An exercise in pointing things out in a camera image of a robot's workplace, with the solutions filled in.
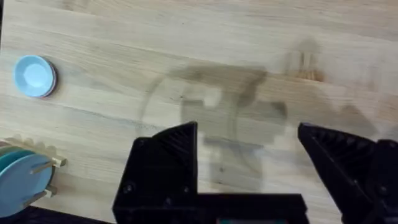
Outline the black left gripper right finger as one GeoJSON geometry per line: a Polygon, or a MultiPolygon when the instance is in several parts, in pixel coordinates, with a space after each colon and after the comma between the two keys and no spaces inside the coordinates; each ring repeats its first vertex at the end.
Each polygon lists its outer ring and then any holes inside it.
{"type": "Polygon", "coordinates": [[[397,224],[397,142],[310,123],[299,124],[298,139],[342,223],[397,224]]]}

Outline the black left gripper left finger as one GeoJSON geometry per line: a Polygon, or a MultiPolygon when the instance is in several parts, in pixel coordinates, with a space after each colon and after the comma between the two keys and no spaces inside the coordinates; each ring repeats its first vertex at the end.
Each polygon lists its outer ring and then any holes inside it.
{"type": "Polygon", "coordinates": [[[194,121],[165,129],[132,145],[113,213],[189,206],[197,196],[197,129],[194,121]]]}

